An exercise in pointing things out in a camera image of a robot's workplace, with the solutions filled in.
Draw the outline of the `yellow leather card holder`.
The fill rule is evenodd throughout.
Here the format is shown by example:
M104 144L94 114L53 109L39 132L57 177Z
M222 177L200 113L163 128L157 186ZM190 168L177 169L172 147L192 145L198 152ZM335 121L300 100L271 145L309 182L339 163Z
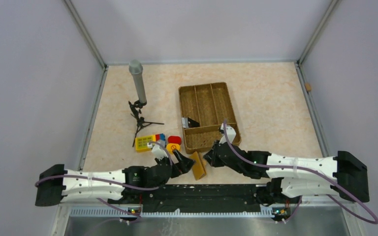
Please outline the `yellow leather card holder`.
M201 157L198 152L194 152L190 159L194 161L194 165L192 166L192 173L195 180L200 180L207 175L206 172L206 161Z

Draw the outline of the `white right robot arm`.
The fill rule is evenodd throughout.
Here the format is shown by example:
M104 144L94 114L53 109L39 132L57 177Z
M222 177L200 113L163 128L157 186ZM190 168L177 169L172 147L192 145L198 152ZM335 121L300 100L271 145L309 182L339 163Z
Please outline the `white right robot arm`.
M204 159L212 167L228 167L251 179L269 178L269 197L276 203L287 197L333 195L367 203L370 200L368 169L348 151L335 156L302 158L268 151L245 151L232 144L237 132L230 125L219 128L222 137Z

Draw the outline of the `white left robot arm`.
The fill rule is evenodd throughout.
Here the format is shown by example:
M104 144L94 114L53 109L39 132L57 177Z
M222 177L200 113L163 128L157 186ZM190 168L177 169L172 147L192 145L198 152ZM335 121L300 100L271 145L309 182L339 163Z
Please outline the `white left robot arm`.
M159 142L150 141L156 164L151 167L130 166L106 172L84 172L66 169L56 164L39 175L35 206L50 207L64 202L85 199L136 201L141 192L160 189L171 178L189 172L193 159L182 155L176 148L169 152Z

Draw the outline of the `stack of black cards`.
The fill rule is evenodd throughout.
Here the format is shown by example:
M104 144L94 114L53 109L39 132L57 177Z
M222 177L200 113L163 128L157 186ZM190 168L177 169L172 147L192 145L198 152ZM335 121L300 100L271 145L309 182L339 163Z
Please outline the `stack of black cards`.
M181 121L182 121L182 128L184 129L200 127L200 123L198 121L195 121L189 117L182 117Z

